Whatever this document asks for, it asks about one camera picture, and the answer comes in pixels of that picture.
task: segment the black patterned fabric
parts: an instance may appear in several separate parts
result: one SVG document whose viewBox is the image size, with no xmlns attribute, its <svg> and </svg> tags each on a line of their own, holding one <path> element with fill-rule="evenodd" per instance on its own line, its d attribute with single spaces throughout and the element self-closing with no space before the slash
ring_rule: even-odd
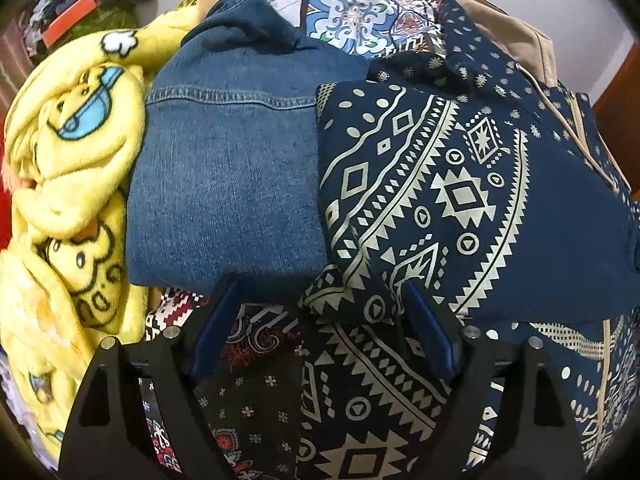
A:
<svg viewBox="0 0 640 480">
<path fill-rule="evenodd" d="M 149 339 L 184 324 L 208 299 L 168 288 L 150 314 Z M 302 339 L 298 320 L 280 305 L 244 304 L 216 373 L 194 395 L 218 446 L 239 478 L 292 479 L 300 440 Z M 158 461 L 180 472 L 153 383 L 140 379 L 143 408 Z"/>
<path fill-rule="evenodd" d="M 438 14 L 446 59 L 403 52 L 372 60 L 369 78 L 378 83 L 319 88 L 319 208 L 331 263 L 300 305 L 323 316 L 327 332 L 342 326 L 324 343 L 333 359 L 338 340 L 356 347 L 346 335 L 366 340 L 363 328 L 378 331 L 402 314 L 426 351 L 427 306 L 450 309 L 492 339 L 540 337 L 590 465 L 638 393 L 638 204 L 585 94 L 536 88 L 455 0 L 443 0 Z M 392 366 L 370 364 L 367 351 L 352 350 L 354 375 Z M 392 369 L 390 377 L 398 371 Z M 370 385 L 372 404 L 404 399 L 404 406 L 414 400 L 403 380 L 378 373 L 362 385 Z M 351 393 L 355 384 L 343 380 L 340 387 Z M 396 421 L 397 409 L 369 430 L 378 443 L 409 420 Z M 486 457 L 497 413 L 497 402 L 487 406 L 469 466 Z M 352 436 L 357 430 L 350 420 L 322 428 Z M 396 451 L 409 456 L 414 436 L 401 436 Z M 312 441 L 325 459 L 337 449 Z"/>
<path fill-rule="evenodd" d="M 314 329 L 305 342 L 298 477 L 402 478 L 446 409 L 449 388 L 429 371 L 409 326 L 407 359 L 390 321 L 319 318 Z"/>
</svg>

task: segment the white geometric pattern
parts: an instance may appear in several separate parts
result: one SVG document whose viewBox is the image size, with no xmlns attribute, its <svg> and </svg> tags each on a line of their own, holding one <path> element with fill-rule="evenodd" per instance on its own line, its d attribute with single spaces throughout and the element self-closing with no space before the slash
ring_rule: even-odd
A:
<svg viewBox="0 0 640 480">
<path fill-rule="evenodd" d="M 435 243 L 394 267 L 389 279 L 389 285 L 400 304 L 402 304 L 401 291 L 404 282 L 418 278 L 424 283 L 425 288 L 429 288 L 437 257 L 438 244 Z"/>
<path fill-rule="evenodd" d="M 484 117 L 467 133 L 471 149 L 479 164 L 486 163 L 500 148 L 495 130 L 495 122 Z"/>
<path fill-rule="evenodd" d="M 420 402 L 424 400 L 424 392 L 428 390 L 429 395 L 437 400 L 437 405 L 444 404 L 446 399 L 431 383 L 409 368 L 400 356 L 380 341 L 371 327 L 362 328 L 373 339 L 364 346 L 369 356 L 357 348 L 341 325 L 323 326 L 321 332 L 333 334 L 327 344 L 337 345 L 334 351 L 335 360 L 343 356 L 343 365 L 353 366 L 351 375 L 362 375 L 362 386 L 370 386 L 370 401 L 373 403 L 374 397 L 380 396 L 377 401 L 379 406 L 388 405 L 390 416 L 400 413 L 400 426 L 411 424 L 410 433 L 419 432 L 420 441 L 426 440 L 431 435 L 435 422 L 420 406 Z M 398 381 L 400 389 L 394 384 L 398 376 L 403 376 L 402 380 Z M 420 391 L 417 396 L 414 389 Z M 412 397 L 416 397 L 415 402 L 412 402 Z"/>
<path fill-rule="evenodd" d="M 456 301 L 449 303 L 450 309 L 459 316 L 469 316 L 470 308 L 480 307 L 479 301 L 484 300 L 486 292 L 493 288 L 492 280 L 498 279 L 498 269 L 506 265 L 504 258 L 511 254 L 510 245 L 516 242 L 518 225 L 522 224 L 529 189 L 527 142 L 526 133 L 515 129 L 513 185 L 507 212 L 499 234 L 495 237 L 495 244 L 491 245 L 485 261 L 481 263 L 481 269 L 469 280 L 468 286 L 463 287 L 462 294 L 456 296 Z"/>
<path fill-rule="evenodd" d="M 337 229 L 334 227 L 332 230 L 334 232 L 331 247 L 336 247 L 338 241 L 344 237 L 347 229 L 353 231 L 356 227 L 362 226 L 366 227 L 366 229 L 354 231 L 358 237 L 358 253 L 353 256 L 351 263 L 342 274 L 342 286 L 319 290 L 315 294 L 305 297 L 303 299 L 304 305 L 310 306 L 319 313 L 322 313 L 327 303 L 337 310 L 343 300 L 353 303 L 353 289 L 364 290 L 363 278 L 369 277 L 368 261 L 372 257 L 371 251 L 379 251 L 379 241 L 388 239 L 386 230 L 396 228 L 394 218 L 404 218 L 403 208 L 414 208 L 412 201 L 417 199 L 416 192 L 422 190 L 422 184 L 426 182 L 426 175 L 431 173 L 430 168 L 436 164 L 433 159 L 442 156 L 440 150 L 445 147 L 444 141 L 449 139 L 450 132 L 457 126 L 455 117 L 458 108 L 459 106 L 455 102 L 445 101 L 437 96 L 430 96 L 427 99 L 419 120 L 406 133 L 404 146 L 396 151 L 397 156 L 404 155 L 404 160 L 410 165 L 410 174 L 403 178 L 401 182 L 394 178 L 389 179 L 391 170 L 398 166 L 401 167 L 401 163 L 390 161 L 385 169 L 377 175 L 375 181 L 369 185 L 369 189 L 359 199 L 358 204 L 348 213 L 343 213 L 342 224 Z M 422 126 L 427 118 L 433 119 L 433 127 Z M 334 162 L 344 158 L 344 156 L 345 153 L 334 159 L 329 167 L 333 167 Z M 361 166 L 363 165 L 351 166 L 344 170 L 344 173 L 346 174 L 348 171 L 353 173 Z M 325 177 L 329 174 L 330 170 L 325 173 Z M 361 185 L 355 189 L 349 189 L 346 187 L 349 184 L 345 184 L 345 182 L 347 181 L 343 178 L 343 195 L 351 195 L 367 187 L 365 182 L 361 182 Z M 373 210 L 379 211 L 379 213 L 376 218 L 369 221 L 362 214 L 367 201 L 373 198 L 376 200 L 370 203 L 371 207 Z"/>
<path fill-rule="evenodd" d="M 391 139 L 389 137 L 387 137 L 386 139 L 380 140 L 380 142 L 378 143 L 378 154 L 382 155 L 383 153 L 388 152 L 390 148 L 391 148 Z"/>
<path fill-rule="evenodd" d="M 351 175 L 357 172 L 360 172 L 359 173 L 360 183 L 357 186 L 351 187 L 351 189 L 349 189 Z M 361 191 L 364 191 L 365 189 L 367 189 L 368 174 L 369 174 L 368 162 L 363 162 L 362 164 L 357 164 L 356 166 L 350 166 L 348 168 L 344 168 L 344 173 L 342 174 L 342 192 L 340 194 L 340 198 L 344 200 L 345 198 L 358 194 Z"/>
<path fill-rule="evenodd" d="M 414 114 L 411 108 L 402 114 L 396 115 L 392 119 L 392 123 L 394 127 L 394 136 L 399 135 L 414 126 Z"/>
<path fill-rule="evenodd" d="M 386 440 L 380 440 L 367 431 L 366 441 L 360 442 L 347 433 L 344 444 L 337 448 L 321 451 L 329 462 L 316 467 L 335 479 L 378 480 L 397 475 L 401 471 L 391 463 L 402 460 L 405 455 L 398 451 L 408 442 L 393 431 L 388 430 Z"/>
<path fill-rule="evenodd" d="M 440 190 L 436 204 L 445 204 L 442 217 L 455 216 L 465 229 L 470 220 L 478 227 L 483 214 L 493 220 L 495 205 L 488 205 L 489 192 L 480 189 L 480 182 L 481 179 L 471 177 L 466 168 L 462 168 L 458 176 L 448 170 L 444 179 L 436 173 L 431 189 Z"/>
</svg>

